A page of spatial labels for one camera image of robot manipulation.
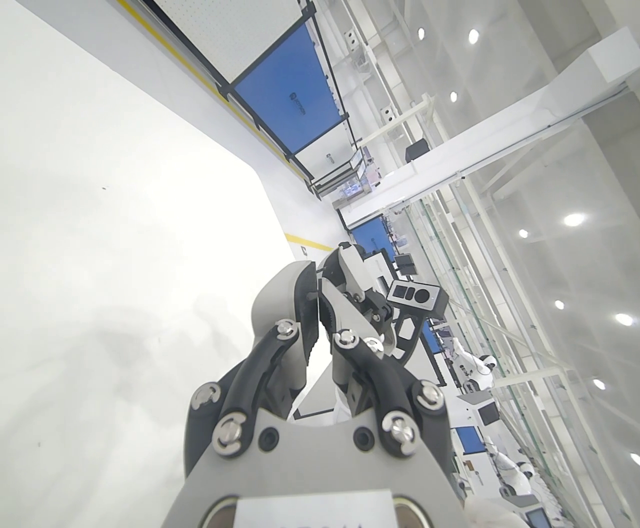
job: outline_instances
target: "perforated ceiling panel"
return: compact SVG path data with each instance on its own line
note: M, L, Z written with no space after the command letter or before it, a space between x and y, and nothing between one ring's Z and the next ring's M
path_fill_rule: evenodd
M296 0L156 2L229 82L301 17Z

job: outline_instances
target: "yellow floor line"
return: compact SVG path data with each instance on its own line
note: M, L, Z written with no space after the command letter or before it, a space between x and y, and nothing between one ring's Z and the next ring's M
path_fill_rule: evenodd
M301 246L306 246L307 248L315 248L317 250L322 251L333 251L335 248L330 248L329 246L325 246L324 244L319 244L318 242L313 242L311 240L307 240L306 238L296 237L295 235L290 235L289 233L285 233L284 236L287 238L289 242L294 244L300 244Z
M190 64L190 62L186 58L184 58L182 54L178 50L176 50L176 48L174 48L169 43L169 41L167 41L167 39L160 34L160 32L156 28L154 28L149 22L147 22L125 0L118 0L118 4L120 4L122 8L127 13L129 13L129 15L131 15L134 19L136 19L138 24L140 24L143 28L145 28L152 37L154 37L162 46L164 46L166 50L169 53L171 53L171 55L173 55L180 62L180 64L182 64L185 68L187 68L192 75L194 75L204 86L206 86L207 89L211 93L213 93L213 95L215 95L222 104L224 104L227 108L229 108L229 110L231 110L231 112L233 112L236 115L236 117L240 119L240 121L242 121L242 123L244 123L247 127L249 127L249 129L254 134L256 134L258 138L267 147L269 147L273 151L273 153L285 163L287 167L289 167L290 171L292 171L293 174L298 176L300 179L305 180L302 173L299 170L297 170L291 163L288 162L284 154L281 151L279 151L273 144L271 144L270 141L267 140L267 138L258 130L258 128L256 128L255 124L249 119L247 119L245 116L243 116L236 108L233 107L233 105L231 105L229 101L227 101L224 97L222 97L218 89L215 87L215 85L212 82L210 82L204 75L202 75L194 66L192 66L192 64Z

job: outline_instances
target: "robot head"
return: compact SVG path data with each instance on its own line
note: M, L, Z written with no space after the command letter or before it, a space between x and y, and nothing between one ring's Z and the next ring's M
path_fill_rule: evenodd
M498 361L496 361L496 359L493 356L484 356L481 358L482 363L485 364L485 366L487 366L489 368L490 371L492 371L495 366L498 364Z
M533 469L533 465L531 465L529 462L518 462L518 468L520 469L522 474L529 480L531 480L533 478L533 475L536 474L536 471Z

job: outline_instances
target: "logo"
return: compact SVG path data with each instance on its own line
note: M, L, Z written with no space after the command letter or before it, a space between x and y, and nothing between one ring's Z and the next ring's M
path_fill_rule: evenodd
M307 111L305 110L305 107L302 106L302 103L300 102L300 100L298 99L298 96L296 95L296 92L291 92L289 94L289 98L293 101L293 104L296 105L296 107L298 107L298 111L302 114L305 115L307 113Z

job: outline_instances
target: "white label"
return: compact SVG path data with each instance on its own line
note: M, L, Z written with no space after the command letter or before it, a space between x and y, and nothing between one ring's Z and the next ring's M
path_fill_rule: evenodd
M391 491L240 499L234 528L397 528Z

